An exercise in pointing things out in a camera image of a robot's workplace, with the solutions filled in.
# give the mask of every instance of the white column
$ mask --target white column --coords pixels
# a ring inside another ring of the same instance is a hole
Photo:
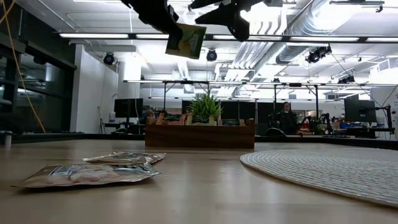
[[[125,80],[140,80],[141,64],[135,58],[119,64],[118,99],[139,98],[140,83],[124,83]]]

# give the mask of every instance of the woven placemat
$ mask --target woven placemat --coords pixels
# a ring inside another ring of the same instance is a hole
[[[241,161],[296,184],[398,207],[398,151],[271,150],[243,155]]]

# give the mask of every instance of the table surface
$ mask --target table surface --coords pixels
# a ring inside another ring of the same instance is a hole
[[[349,148],[257,143],[270,149]],[[143,152],[143,141],[77,140],[0,149],[1,223],[398,223],[398,211],[301,187],[247,168],[245,151],[167,152],[162,174],[137,184],[22,190],[18,183],[49,164],[82,163],[112,150]]]

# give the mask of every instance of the snack bag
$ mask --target snack bag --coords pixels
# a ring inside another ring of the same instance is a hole
[[[170,35],[166,54],[199,59],[207,28],[179,23],[177,25],[183,30],[182,39],[178,41]]]
[[[108,165],[137,165],[149,162],[153,164],[162,160],[166,153],[135,153],[135,152],[113,152],[113,154],[83,159],[92,164]]]
[[[136,166],[110,166],[105,164],[47,166],[16,187],[66,187],[137,182],[158,174],[160,173],[149,163]]]

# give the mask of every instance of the person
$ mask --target person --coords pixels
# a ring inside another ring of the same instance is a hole
[[[297,130],[297,117],[290,108],[290,103],[285,102],[283,110],[276,116],[277,128],[285,134],[295,134]]]

